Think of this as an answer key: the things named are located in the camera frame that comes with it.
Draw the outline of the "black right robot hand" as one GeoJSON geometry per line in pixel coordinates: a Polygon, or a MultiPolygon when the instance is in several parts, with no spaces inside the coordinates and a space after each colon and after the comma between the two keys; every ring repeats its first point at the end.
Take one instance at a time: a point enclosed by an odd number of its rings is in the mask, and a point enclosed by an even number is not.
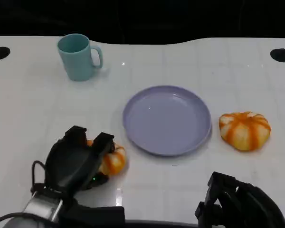
{"type": "Polygon", "coordinates": [[[285,228],[277,204],[259,187],[213,172],[195,211],[199,228],[285,228]]]}

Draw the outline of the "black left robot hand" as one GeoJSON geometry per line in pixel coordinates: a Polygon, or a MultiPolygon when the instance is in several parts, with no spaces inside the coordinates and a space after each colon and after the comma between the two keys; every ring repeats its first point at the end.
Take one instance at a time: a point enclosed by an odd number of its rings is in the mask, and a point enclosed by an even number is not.
{"type": "Polygon", "coordinates": [[[105,156],[114,151],[114,136],[101,132],[88,145],[86,131],[84,127],[71,127],[53,145],[46,159],[45,183],[68,196],[109,180],[100,166],[105,156]]]}

